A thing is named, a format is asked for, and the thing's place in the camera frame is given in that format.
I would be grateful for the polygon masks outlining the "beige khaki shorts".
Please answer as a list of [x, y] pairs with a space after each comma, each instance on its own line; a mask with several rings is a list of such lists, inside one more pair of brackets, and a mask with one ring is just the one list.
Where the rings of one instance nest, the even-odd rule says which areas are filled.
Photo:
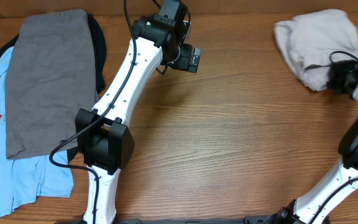
[[358, 58], [358, 29], [339, 9], [326, 9], [280, 21], [274, 25], [275, 41], [297, 79], [313, 91], [327, 89], [334, 51]]

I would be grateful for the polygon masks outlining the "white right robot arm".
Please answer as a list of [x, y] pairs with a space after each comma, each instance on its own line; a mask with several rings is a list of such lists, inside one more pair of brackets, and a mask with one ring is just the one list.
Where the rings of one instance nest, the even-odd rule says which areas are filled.
[[[358, 58], [332, 61], [328, 88], [348, 94], [358, 102]], [[329, 213], [358, 189], [358, 118], [338, 146], [333, 168], [306, 194], [277, 213], [262, 218], [246, 217], [244, 223], [329, 223]]]

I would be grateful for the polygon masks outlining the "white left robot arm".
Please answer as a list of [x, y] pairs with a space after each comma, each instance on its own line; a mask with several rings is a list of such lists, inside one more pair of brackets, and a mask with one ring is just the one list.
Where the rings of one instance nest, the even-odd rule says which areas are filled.
[[190, 27], [190, 12], [179, 0], [165, 0], [158, 13], [131, 23], [129, 48], [110, 87], [92, 110], [77, 113], [78, 151], [89, 173], [81, 223], [114, 223], [118, 177], [135, 147], [129, 131], [135, 104], [159, 66], [197, 72], [201, 49], [185, 43]]

